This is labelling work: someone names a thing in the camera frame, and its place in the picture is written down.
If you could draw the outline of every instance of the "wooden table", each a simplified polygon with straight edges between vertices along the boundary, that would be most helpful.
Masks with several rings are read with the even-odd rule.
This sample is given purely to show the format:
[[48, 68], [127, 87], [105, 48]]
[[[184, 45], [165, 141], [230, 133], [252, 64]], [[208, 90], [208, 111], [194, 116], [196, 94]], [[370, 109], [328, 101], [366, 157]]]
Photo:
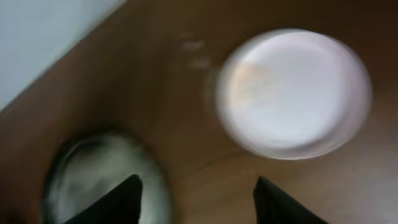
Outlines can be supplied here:
[[[0, 214], [38, 223], [51, 158], [67, 139], [122, 126], [170, 182], [177, 223], [255, 223], [259, 175], [330, 223], [398, 223], [398, 5], [344, 0], [131, 0], [0, 114]], [[228, 55], [272, 29], [320, 32], [366, 64], [374, 101], [341, 149], [256, 157], [215, 114]]]

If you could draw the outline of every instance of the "round lid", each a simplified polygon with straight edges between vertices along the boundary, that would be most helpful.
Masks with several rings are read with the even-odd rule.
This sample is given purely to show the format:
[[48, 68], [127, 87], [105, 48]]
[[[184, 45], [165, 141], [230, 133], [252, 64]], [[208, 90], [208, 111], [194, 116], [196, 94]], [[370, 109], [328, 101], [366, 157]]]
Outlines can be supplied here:
[[[301, 159], [343, 144], [341, 128], [352, 136], [368, 112], [369, 92], [366, 72], [347, 46], [314, 32], [278, 30], [231, 56], [217, 94], [221, 120], [244, 147]], [[346, 126], [353, 111], [357, 118]], [[332, 146], [325, 145], [331, 138]]]

